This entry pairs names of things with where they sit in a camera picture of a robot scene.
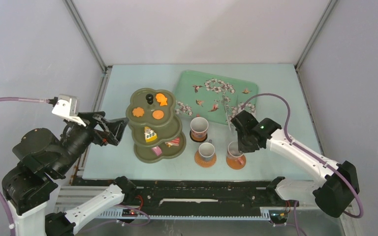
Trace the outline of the yellow toy cake slice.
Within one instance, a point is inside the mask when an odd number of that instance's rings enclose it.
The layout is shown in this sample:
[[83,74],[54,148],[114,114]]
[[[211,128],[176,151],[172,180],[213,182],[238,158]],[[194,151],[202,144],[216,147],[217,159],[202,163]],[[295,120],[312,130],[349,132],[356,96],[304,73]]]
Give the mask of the yellow toy cake slice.
[[156,141],[158,139],[157,133],[153,129],[147,126],[144,127],[144,135],[145,135],[144,136],[145,142],[147,143]]

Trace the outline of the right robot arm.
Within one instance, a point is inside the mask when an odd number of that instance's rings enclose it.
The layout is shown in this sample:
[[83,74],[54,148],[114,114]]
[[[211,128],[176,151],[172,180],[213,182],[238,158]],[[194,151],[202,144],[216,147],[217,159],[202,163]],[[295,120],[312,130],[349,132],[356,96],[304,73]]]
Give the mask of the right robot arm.
[[257,121],[251,113],[241,111],[231,123],[237,132],[240,152],[252,153],[267,148],[312,177],[311,181],[274,179],[266,193],[270,204],[278,206],[285,200],[314,201],[324,213],[338,218],[358,196],[358,176],[352,163],[340,164],[303,146],[270,118]]

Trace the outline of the round cork coaster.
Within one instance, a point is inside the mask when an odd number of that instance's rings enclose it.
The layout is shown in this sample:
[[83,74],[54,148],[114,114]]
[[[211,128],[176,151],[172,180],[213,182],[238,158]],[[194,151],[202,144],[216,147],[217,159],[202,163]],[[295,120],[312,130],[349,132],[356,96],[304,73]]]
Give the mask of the round cork coaster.
[[227,157],[226,163],[230,168],[234,170],[240,170],[246,165],[246,157],[244,155],[235,159]]
[[209,168],[215,165],[217,161],[217,155],[214,154],[211,158],[207,158],[207,160],[205,160],[205,158],[200,155],[200,152],[197,151],[195,153],[194,160],[196,164],[199,165],[200,167]]

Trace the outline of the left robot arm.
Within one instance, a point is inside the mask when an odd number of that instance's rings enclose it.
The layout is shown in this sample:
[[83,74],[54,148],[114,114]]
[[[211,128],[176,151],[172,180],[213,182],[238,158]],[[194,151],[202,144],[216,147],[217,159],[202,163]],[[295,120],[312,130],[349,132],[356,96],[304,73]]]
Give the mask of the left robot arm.
[[135,201],[135,185],[126,177],[116,178],[100,194],[65,212],[46,214],[50,194],[89,145],[117,146],[128,118],[108,120],[105,112],[79,113],[85,123],[67,121],[60,138],[49,129],[37,128],[23,136],[13,148],[19,159],[2,180],[15,235],[73,236],[112,206]]

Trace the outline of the white cup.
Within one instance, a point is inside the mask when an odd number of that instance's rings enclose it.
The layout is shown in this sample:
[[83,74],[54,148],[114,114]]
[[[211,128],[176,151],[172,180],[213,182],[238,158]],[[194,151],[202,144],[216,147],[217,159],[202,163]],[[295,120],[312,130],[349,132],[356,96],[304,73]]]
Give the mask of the white cup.
[[198,148],[198,152],[203,161],[210,162],[216,154],[216,149],[212,144],[212,140],[202,143]]

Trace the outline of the green three-tier serving stand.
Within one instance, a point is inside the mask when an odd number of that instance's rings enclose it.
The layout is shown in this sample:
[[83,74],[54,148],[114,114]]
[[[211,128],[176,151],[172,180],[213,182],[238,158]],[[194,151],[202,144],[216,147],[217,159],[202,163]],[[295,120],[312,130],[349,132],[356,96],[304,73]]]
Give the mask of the green three-tier serving stand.
[[[156,94],[163,93],[167,98],[167,106],[160,106],[156,101]],[[183,133],[183,125],[175,113],[176,99],[172,92],[164,89],[141,88],[136,90],[130,97],[130,104],[126,110],[126,117],[129,118],[129,127],[134,141],[134,153],[144,163],[156,163],[163,159],[178,157],[186,148],[186,137]],[[145,110],[142,117],[134,117],[132,110],[141,107]],[[162,110],[164,118],[157,120],[152,116],[154,110]],[[150,127],[157,133],[157,140],[145,142],[144,127]],[[178,147],[167,147],[164,143],[180,137]],[[162,154],[156,156],[151,148],[159,146]]]

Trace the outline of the orange cup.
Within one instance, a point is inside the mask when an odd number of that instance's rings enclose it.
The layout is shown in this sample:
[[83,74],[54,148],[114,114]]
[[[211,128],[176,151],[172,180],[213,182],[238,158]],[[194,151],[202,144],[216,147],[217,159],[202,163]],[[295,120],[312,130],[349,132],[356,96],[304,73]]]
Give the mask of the orange cup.
[[233,141],[227,146],[227,156],[229,158],[235,159],[243,156],[244,154],[239,151],[238,142]]

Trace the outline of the metal serving tongs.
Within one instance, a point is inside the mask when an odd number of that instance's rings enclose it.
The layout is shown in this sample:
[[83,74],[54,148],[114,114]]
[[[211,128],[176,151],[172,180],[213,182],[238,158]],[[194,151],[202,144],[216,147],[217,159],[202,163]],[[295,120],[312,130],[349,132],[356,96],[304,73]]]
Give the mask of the metal serving tongs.
[[232,124],[231,120],[238,114],[239,107],[238,107],[238,95],[235,95],[235,98],[230,99],[228,96],[222,95],[221,103],[224,108],[226,122],[228,125],[228,129],[230,133],[235,132],[235,126]]

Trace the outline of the pink toy cake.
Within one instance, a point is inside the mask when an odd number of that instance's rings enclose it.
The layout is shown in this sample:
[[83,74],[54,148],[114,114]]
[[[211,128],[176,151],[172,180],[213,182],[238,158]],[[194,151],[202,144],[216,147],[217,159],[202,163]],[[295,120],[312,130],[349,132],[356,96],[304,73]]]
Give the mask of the pink toy cake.
[[151,150],[156,156],[160,156],[162,154],[162,149],[159,146],[153,147]]

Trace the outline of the orange toy fish pastry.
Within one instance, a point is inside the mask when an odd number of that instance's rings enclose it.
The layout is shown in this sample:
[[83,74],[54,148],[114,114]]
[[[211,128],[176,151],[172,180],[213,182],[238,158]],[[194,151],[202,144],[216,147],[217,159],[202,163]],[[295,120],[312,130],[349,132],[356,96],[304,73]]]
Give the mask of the orange toy fish pastry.
[[167,100],[168,98],[163,94],[163,93],[157,93],[156,96],[156,101],[159,103],[160,106],[167,106]]

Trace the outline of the orange-handled cup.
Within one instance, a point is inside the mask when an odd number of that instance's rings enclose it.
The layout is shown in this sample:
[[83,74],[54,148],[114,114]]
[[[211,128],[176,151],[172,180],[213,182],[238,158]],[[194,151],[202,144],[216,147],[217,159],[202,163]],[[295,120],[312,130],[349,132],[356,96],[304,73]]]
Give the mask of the orange-handled cup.
[[209,123],[205,118],[195,117],[190,122],[190,131],[199,136],[203,136],[204,133],[207,133],[209,128]]

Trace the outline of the red striped toy cake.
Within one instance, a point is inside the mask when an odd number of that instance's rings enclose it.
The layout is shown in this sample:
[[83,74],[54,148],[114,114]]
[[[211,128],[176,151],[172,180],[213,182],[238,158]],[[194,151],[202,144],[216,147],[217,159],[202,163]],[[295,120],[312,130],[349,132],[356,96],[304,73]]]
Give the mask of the red striped toy cake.
[[173,140],[164,143],[168,148],[170,147],[178,147],[180,145],[180,137],[177,137]]

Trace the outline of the yellow smiley face coaster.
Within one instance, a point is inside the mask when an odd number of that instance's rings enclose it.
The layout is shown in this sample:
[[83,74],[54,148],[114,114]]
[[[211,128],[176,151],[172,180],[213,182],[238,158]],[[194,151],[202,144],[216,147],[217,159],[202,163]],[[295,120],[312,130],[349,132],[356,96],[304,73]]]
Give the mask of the yellow smiley face coaster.
[[189,132],[189,137],[191,138],[192,141],[197,142],[197,143],[203,143],[207,140],[208,135],[207,133],[204,133],[203,136],[199,136],[197,134],[192,133],[191,131]]

